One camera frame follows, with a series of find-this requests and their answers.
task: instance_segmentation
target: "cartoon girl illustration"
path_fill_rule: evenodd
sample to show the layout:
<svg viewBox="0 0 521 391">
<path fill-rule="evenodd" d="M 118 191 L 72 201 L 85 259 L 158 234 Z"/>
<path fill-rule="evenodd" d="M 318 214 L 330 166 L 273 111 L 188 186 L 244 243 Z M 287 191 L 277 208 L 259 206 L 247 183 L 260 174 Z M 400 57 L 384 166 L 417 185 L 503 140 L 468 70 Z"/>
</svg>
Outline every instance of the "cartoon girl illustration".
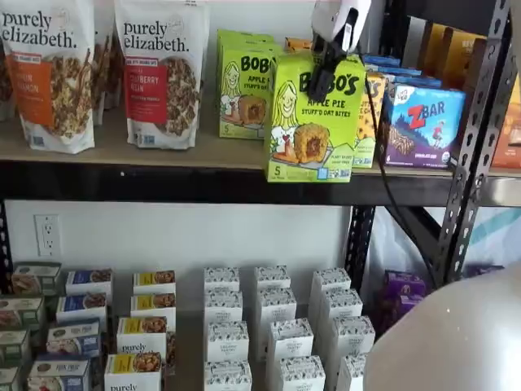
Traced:
<svg viewBox="0 0 521 391">
<path fill-rule="evenodd" d="M 234 62 L 229 62 L 223 72 L 222 95 L 221 95 L 221 115 L 223 119 L 238 122 L 239 117 L 239 66 Z"/>
</svg>

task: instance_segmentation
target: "white wall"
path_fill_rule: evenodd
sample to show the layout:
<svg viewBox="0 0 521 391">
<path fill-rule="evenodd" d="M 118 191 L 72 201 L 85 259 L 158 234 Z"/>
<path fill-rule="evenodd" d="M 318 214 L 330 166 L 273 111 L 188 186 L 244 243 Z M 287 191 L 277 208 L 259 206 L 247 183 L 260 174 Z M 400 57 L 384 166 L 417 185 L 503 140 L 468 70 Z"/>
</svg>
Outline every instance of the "white wall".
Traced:
<svg viewBox="0 0 521 391">
<path fill-rule="evenodd" d="M 253 266 L 287 264 L 305 303 L 312 270 L 344 264 L 348 226 L 338 207 L 8 201 L 6 210 L 14 261 L 37 259 L 33 215 L 58 214 L 63 267 L 114 268 L 123 299 L 131 272 L 174 268 L 180 310 L 202 308 L 201 269 L 220 265 L 241 266 L 247 282 Z"/>
</svg>

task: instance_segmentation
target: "electrical outlet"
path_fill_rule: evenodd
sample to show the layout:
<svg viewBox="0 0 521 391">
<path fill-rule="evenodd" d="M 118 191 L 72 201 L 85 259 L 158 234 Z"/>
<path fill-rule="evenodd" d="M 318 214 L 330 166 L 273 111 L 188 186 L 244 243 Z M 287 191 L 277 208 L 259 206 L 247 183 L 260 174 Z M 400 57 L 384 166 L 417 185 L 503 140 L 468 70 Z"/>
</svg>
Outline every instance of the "electrical outlet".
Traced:
<svg viewBox="0 0 521 391">
<path fill-rule="evenodd" d="M 38 256 L 61 258 L 59 219 L 57 214 L 35 214 L 34 225 L 38 242 Z"/>
</svg>

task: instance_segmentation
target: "black cable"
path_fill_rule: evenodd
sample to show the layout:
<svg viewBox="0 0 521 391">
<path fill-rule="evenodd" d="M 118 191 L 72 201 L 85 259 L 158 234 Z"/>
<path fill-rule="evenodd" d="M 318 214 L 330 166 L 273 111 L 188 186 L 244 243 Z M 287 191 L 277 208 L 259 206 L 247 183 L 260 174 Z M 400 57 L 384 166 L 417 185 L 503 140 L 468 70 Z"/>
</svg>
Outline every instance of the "black cable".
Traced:
<svg viewBox="0 0 521 391">
<path fill-rule="evenodd" d="M 358 52 L 358 56 L 360 57 L 360 61 L 361 61 L 362 65 L 364 65 L 364 59 L 362 58 L 361 51 L 360 51 L 360 44 L 357 45 L 357 52 Z M 370 88 L 369 81 L 367 80 L 367 74 L 366 74 L 366 91 L 367 91 L 367 96 L 369 97 L 371 116 L 373 117 L 374 136 L 376 137 L 376 133 L 378 132 L 378 122 L 376 121 L 373 97 L 371 96 L 371 88 Z M 394 195 L 392 195 L 391 188 L 389 187 L 389 183 L 387 181 L 387 175 L 385 173 L 385 168 L 383 167 L 382 159 L 380 159 L 381 155 L 382 154 L 380 153 L 380 151 L 377 151 L 377 161 L 378 161 L 378 164 L 380 167 L 380 173 L 382 174 L 383 186 L 385 187 L 387 196 L 389 197 L 389 200 L 391 201 L 392 207 L 396 210 L 397 217 L 401 220 L 401 222 L 398 222 L 398 223 L 399 224 L 401 223 L 402 227 L 405 228 L 405 231 L 409 235 L 410 239 L 414 243 L 416 243 L 416 247 L 418 248 L 418 251 L 420 252 L 420 255 L 422 256 L 423 263 L 425 264 L 425 267 L 427 268 L 427 273 L 429 274 L 429 277 L 431 278 L 432 286 L 434 288 L 438 288 L 438 283 L 436 282 L 436 278 L 434 276 L 434 271 L 432 270 L 432 265 L 429 263 L 428 258 L 426 257 L 426 254 L 420 248 L 418 239 L 414 235 L 413 230 L 411 230 L 409 223 L 405 220 L 405 218 L 401 214 L 401 211 L 398 208 L 398 204 L 396 203 L 396 200 L 394 199 Z"/>
</svg>

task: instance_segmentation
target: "granola bag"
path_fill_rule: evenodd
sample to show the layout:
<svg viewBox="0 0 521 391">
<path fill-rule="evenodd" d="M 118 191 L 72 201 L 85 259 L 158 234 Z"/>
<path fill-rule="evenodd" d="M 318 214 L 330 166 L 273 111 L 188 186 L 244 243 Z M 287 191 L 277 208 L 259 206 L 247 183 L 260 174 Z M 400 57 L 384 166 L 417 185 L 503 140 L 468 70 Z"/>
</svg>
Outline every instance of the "granola bag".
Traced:
<svg viewBox="0 0 521 391">
<path fill-rule="evenodd" d="M 33 149 L 94 146 L 94 7 L 82 0 L 0 0 L 0 33 L 25 138 Z"/>
<path fill-rule="evenodd" d="M 202 2 L 116 0 L 129 143 L 163 149 L 195 145 L 208 24 Z"/>
</svg>

